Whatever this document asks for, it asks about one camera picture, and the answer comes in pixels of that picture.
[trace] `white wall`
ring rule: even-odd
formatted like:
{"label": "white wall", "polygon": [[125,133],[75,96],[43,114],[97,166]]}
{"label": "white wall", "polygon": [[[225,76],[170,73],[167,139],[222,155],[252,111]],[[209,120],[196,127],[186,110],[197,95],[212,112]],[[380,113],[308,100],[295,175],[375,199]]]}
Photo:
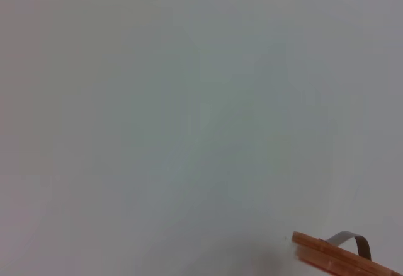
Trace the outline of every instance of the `white wall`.
{"label": "white wall", "polygon": [[403,0],[0,1],[4,275],[403,271]]}

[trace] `curved metal clip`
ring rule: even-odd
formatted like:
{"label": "curved metal clip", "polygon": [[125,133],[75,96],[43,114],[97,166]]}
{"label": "curved metal clip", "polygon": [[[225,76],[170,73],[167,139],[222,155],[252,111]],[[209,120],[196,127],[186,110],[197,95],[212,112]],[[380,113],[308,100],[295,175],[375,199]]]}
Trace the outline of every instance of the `curved metal clip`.
{"label": "curved metal clip", "polygon": [[355,238],[355,241],[357,242],[358,254],[363,258],[371,260],[370,245],[364,236],[357,235],[349,231],[343,231],[330,237],[326,241],[334,246],[339,246],[350,238]]}

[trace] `orange wooden piece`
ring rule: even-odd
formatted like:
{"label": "orange wooden piece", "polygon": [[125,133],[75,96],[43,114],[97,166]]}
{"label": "orange wooden piece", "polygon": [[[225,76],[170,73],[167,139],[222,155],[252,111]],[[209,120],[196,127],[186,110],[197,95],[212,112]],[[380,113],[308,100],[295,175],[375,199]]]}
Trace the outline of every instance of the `orange wooden piece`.
{"label": "orange wooden piece", "polygon": [[294,232],[292,241],[297,244],[296,256],[335,276],[402,276],[371,260],[334,246],[327,241]]}

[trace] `wooden board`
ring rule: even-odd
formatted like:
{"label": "wooden board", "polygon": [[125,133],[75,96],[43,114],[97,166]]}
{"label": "wooden board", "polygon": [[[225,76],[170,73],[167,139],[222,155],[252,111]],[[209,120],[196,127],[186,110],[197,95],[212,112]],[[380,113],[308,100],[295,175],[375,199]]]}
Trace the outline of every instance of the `wooden board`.
{"label": "wooden board", "polygon": [[299,260],[335,276],[402,276],[371,260],[334,246],[327,241],[294,232]]}

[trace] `wooden object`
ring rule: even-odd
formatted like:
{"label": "wooden object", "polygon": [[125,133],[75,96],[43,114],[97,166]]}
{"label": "wooden object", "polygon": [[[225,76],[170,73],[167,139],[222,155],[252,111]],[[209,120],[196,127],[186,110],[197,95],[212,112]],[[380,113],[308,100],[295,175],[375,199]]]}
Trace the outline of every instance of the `wooden object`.
{"label": "wooden object", "polygon": [[360,237],[363,238],[365,242],[359,240],[361,238],[357,238],[357,236],[353,234],[357,240],[359,252],[360,242],[361,249],[363,245],[365,247],[365,243],[368,245],[368,251],[361,251],[361,256],[339,248],[331,243],[343,241],[343,238],[346,237],[345,233],[348,232],[339,233],[329,239],[329,241],[324,241],[300,232],[294,232],[292,241],[297,245],[296,256],[302,262],[308,263],[335,276],[402,276],[395,271],[365,258],[363,254],[366,255],[366,257],[368,257],[368,255],[369,258],[371,257],[369,245],[362,236]]}

